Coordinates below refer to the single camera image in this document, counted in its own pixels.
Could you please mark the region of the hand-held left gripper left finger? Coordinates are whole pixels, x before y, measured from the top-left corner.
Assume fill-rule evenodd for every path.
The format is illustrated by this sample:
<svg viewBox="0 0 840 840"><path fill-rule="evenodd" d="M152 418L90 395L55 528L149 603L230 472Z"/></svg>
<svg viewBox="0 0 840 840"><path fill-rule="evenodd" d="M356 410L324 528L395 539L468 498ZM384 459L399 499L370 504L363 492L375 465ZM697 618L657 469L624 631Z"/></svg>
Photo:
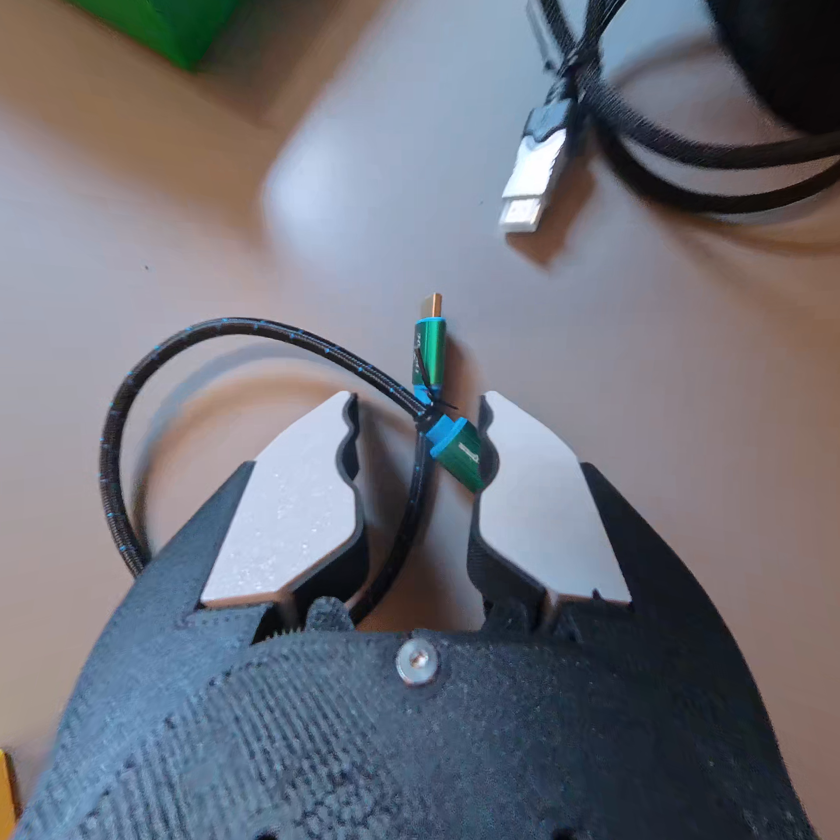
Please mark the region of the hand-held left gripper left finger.
<svg viewBox="0 0 840 840"><path fill-rule="evenodd" d="M255 458L205 582L204 607L287 602L362 536L357 396L337 392Z"/></svg>

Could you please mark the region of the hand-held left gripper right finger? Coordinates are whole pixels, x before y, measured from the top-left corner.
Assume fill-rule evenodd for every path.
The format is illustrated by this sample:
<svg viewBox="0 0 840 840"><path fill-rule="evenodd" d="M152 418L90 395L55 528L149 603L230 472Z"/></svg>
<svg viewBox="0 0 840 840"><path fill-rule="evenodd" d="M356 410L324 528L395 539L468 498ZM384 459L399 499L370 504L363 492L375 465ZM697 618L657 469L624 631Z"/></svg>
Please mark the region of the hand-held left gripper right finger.
<svg viewBox="0 0 840 840"><path fill-rule="evenodd" d="M476 497L476 536L494 559L524 573L548 604L628 590L584 471L554 431L498 392L482 396L498 466Z"/></svg>

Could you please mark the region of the braided HDMI cable green plugs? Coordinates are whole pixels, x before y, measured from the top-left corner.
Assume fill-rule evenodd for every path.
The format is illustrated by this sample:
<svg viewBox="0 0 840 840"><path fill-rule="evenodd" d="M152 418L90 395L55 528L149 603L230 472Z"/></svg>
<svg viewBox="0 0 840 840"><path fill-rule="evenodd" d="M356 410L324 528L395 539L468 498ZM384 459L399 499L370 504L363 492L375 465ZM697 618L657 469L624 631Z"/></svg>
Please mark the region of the braided HDMI cable green plugs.
<svg viewBox="0 0 840 840"><path fill-rule="evenodd" d="M144 572L151 556L142 545L128 514L121 478L123 432L131 407L146 382L163 365L199 343L234 335L254 335L302 348L317 355L374 389L408 414L416 429L413 477L402 519L382 567L350 609L354 624L362 622L382 602L402 572L426 510L434 473L433 463L446 469L470 492L485 486L480 474L480 439L466 417L443 398L445 383L446 320L433 296L430 314L415 323L413 337L413 395L395 378L323 337L291 325L258 318L214 318L192 324L154 346L126 374L110 403L99 445L99 489L103 513L119 556L134 579Z"/></svg>

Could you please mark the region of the green plastic bin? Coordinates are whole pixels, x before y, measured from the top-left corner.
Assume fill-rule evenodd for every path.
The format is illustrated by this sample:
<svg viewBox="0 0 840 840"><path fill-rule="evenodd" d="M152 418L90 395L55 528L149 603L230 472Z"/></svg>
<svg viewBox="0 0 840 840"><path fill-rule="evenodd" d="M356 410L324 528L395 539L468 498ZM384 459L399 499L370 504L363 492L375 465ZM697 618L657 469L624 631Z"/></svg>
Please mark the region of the green plastic bin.
<svg viewBox="0 0 840 840"><path fill-rule="evenodd" d="M174 66L194 70L239 1L72 1Z"/></svg>

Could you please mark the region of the black mesh cushion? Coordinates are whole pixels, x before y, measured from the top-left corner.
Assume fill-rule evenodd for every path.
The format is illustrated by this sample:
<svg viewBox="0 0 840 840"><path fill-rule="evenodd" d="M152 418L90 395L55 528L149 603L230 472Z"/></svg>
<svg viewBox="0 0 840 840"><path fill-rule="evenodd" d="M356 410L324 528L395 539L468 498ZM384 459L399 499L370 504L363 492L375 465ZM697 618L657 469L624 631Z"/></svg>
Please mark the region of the black mesh cushion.
<svg viewBox="0 0 840 840"><path fill-rule="evenodd" d="M838 131L838 1L706 4L730 57L778 118L809 134Z"/></svg>

